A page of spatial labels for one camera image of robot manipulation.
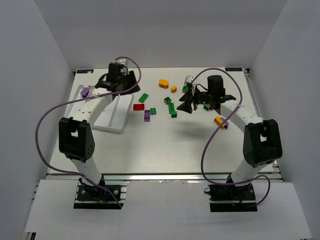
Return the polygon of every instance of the toy brick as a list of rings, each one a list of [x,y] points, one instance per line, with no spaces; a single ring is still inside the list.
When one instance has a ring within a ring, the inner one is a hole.
[[[203,109],[209,111],[210,110],[210,105],[209,104],[203,105]]]
[[[173,86],[172,88],[171,88],[171,92],[172,93],[175,93],[177,91],[177,87],[176,86]]]
[[[183,86],[182,92],[186,93],[186,92],[188,92],[188,90],[189,90],[189,88],[187,86]]]
[[[157,114],[157,111],[156,111],[156,108],[150,108],[150,114],[151,115],[156,115]]]
[[[226,121],[224,124],[225,124],[224,128],[227,129],[229,127],[229,122]]]
[[[159,80],[159,87],[167,89],[169,87],[169,82],[167,80],[160,79]]]
[[[145,105],[144,104],[133,104],[133,110],[135,110],[135,111],[145,110]]]
[[[218,126],[220,125],[220,124],[222,124],[222,122],[223,122],[223,120],[220,118],[220,117],[215,117],[214,118],[214,120],[213,120]],[[226,126],[226,124],[223,124],[222,126],[221,126],[221,128],[222,129],[226,129],[226,128],[228,128],[228,126]]]
[[[85,87],[82,89],[80,94],[83,98],[86,98],[88,97],[89,92],[90,92],[90,87]]]
[[[173,103],[168,104],[169,114],[175,111],[175,105]]]
[[[178,113],[176,111],[171,112],[171,118],[176,118]]]
[[[138,101],[143,104],[147,100],[148,97],[149,97],[149,95],[144,93],[144,94],[142,94],[142,96],[139,98]]]
[[[164,102],[165,102],[165,104],[170,104],[171,103],[171,99],[170,99],[170,97],[166,97],[165,99],[164,99]]]
[[[144,110],[144,121],[150,122],[150,110]]]

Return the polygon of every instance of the white tray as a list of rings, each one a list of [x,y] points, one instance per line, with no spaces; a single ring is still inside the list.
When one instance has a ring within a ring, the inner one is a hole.
[[[72,100],[81,99],[81,90],[85,86],[79,85]],[[135,96],[133,94],[116,96],[95,121],[92,129],[98,129],[105,132],[120,134],[125,130],[132,103]],[[83,105],[85,101],[70,104],[65,112],[65,117],[73,116]]]

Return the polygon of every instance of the wire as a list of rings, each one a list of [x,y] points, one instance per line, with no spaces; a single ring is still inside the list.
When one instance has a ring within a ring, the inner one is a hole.
[[[203,74],[204,72],[206,71],[209,71],[209,70],[217,70],[217,71],[220,71],[220,72],[223,72],[224,74],[226,74],[232,81],[233,83],[235,84],[236,88],[238,89],[239,91],[239,94],[240,94],[240,101],[239,101],[239,104],[235,107],[235,109],[229,114],[229,116],[227,116],[223,121],[222,123],[214,130],[214,132],[212,133],[212,135],[210,136],[208,142],[206,143],[206,145],[204,146],[204,149],[203,149],[203,152],[202,152],[202,156],[201,156],[201,174],[202,176],[204,177],[205,180],[207,180],[209,183],[212,183],[212,184],[215,184],[215,185],[221,185],[221,186],[234,186],[234,185],[238,185],[238,184],[246,184],[246,183],[250,183],[252,182],[253,180],[257,180],[259,178],[266,178],[267,181],[268,181],[268,190],[266,191],[266,194],[264,195],[264,197],[262,198],[262,200],[260,200],[258,203],[256,203],[256,205],[259,205],[260,203],[262,203],[266,197],[268,196],[269,194],[269,191],[270,191],[270,187],[271,187],[271,182],[270,182],[270,179],[266,176],[266,175],[258,175],[256,176],[255,178],[253,179],[249,179],[249,180],[245,180],[245,181],[239,181],[239,182],[228,182],[228,183],[222,183],[222,182],[215,182],[215,181],[212,181],[210,180],[209,178],[207,178],[206,174],[205,174],[205,171],[204,171],[204,161],[205,161],[205,155],[206,155],[206,151],[209,147],[209,144],[211,143],[212,139],[214,138],[214,136],[217,134],[217,132],[219,131],[219,129],[223,126],[223,124],[225,124],[237,111],[238,109],[240,108],[241,106],[241,103],[243,101],[243,94],[242,94],[242,91],[240,89],[240,86],[238,85],[237,81],[226,71],[220,69],[220,68],[217,68],[217,67],[210,67],[210,68],[206,68],[204,70],[202,70],[201,72],[199,72],[195,77],[194,79],[191,81],[191,84],[201,75]]]
[[[126,69],[126,74],[128,75],[129,69],[128,69],[127,66],[125,66],[125,65],[123,65],[123,67]]]
[[[241,200],[238,203],[232,203],[232,206],[238,206],[239,204],[241,204],[243,201],[245,200],[245,195],[242,195]]]
[[[104,197],[104,195],[106,195],[106,193],[107,193],[107,191],[104,189],[103,195],[100,195],[99,198],[94,198],[94,197],[93,197],[93,199],[94,199],[94,200],[100,200],[100,199],[102,199],[102,198]]]
[[[40,128],[40,125],[42,123],[42,121],[45,119],[45,117],[50,113],[52,112],[53,110],[57,109],[57,108],[60,108],[62,106],[65,106],[65,105],[68,105],[68,104],[73,104],[73,103],[77,103],[77,102],[81,102],[81,101],[87,101],[87,100],[91,100],[91,99],[94,99],[96,97],[105,97],[105,96],[108,96],[108,95],[119,95],[119,94],[124,94],[124,93],[127,93],[127,92],[130,92],[131,90],[133,90],[140,82],[141,80],[141,69],[140,67],[138,66],[138,64],[132,60],[131,58],[127,57],[127,56],[120,56],[120,57],[117,57],[115,60],[119,60],[119,59],[127,59],[129,61],[131,61],[138,69],[138,72],[139,72],[139,78],[138,78],[138,81],[132,86],[130,87],[129,89],[127,90],[123,90],[123,91],[118,91],[118,92],[108,92],[108,93],[103,93],[103,94],[99,94],[99,95],[96,95],[96,96],[89,96],[89,97],[86,97],[86,98],[81,98],[81,99],[76,99],[76,100],[72,100],[72,101],[67,101],[67,102],[64,102],[64,103],[60,103],[56,106],[53,106],[52,108],[50,108],[48,111],[46,111],[39,119],[36,127],[35,127],[35,146],[36,146],[36,150],[42,160],[42,162],[50,169],[53,169],[57,172],[60,172],[60,173],[64,173],[64,174],[72,174],[72,175],[80,175],[81,177],[83,177],[84,179],[86,179],[90,184],[92,184],[93,186],[97,187],[97,188],[100,188],[100,189],[103,189],[105,191],[107,191],[111,197],[116,201],[116,203],[119,205],[120,209],[122,208],[120,202],[117,200],[117,198],[115,197],[115,195],[106,187],[104,186],[100,186],[98,184],[95,184],[92,180],[90,180],[87,176],[85,176],[83,173],[81,172],[76,172],[76,171],[66,171],[66,170],[62,170],[62,169],[59,169],[59,168],[56,168],[54,166],[51,166],[45,159],[45,157],[43,156],[42,152],[41,152],[41,149],[40,149],[40,146],[39,146],[39,128]]]
[[[209,190],[209,191],[206,191],[207,189],[210,189],[210,187],[205,188],[205,189],[203,190],[203,192],[204,192],[205,194],[210,195],[210,190]]]
[[[204,90],[206,90],[206,91],[208,91],[208,88],[205,88],[202,84],[200,84],[200,83],[198,83],[197,85],[195,85],[195,86],[201,86]]]
[[[103,198],[101,201],[107,200],[107,198],[110,197],[110,194],[108,194],[105,198]]]

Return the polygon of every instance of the white wall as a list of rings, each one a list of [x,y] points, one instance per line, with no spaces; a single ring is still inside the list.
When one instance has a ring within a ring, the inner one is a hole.
[[[279,123],[283,177],[320,240],[320,2],[288,0],[251,69],[264,118]]]
[[[0,1],[0,239],[20,240],[36,184],[46,174],[35,127],[66,100],[72,72],[33,0]],[[50,159],[61,110],[40,129]]]
[[[287,0],[35,0],[72,70],[250,68]]]

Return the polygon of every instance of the orange lego brick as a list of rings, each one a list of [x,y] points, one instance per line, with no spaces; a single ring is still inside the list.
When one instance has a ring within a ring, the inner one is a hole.
[[[171,92],[172,93],[175,93],[177,91],[177,87],[176,86],[173,86],[172,88],[171,88]]]
[[[159,80],[159,87],[167,89],[169,87],[169,82],[167,80],[160,79]]]
[[[214,121],[218,126],[219,126],[220,124],[222,124],[222,122],[223,122],[223,120],[222,120],[220,117],[218,117],[218,116],[216,116],[213,121]],[[222,129],[226,129],[226,128],[227,128],[226,124],[224,123],[224,124],[221,126],[221,128],[222,128]]]

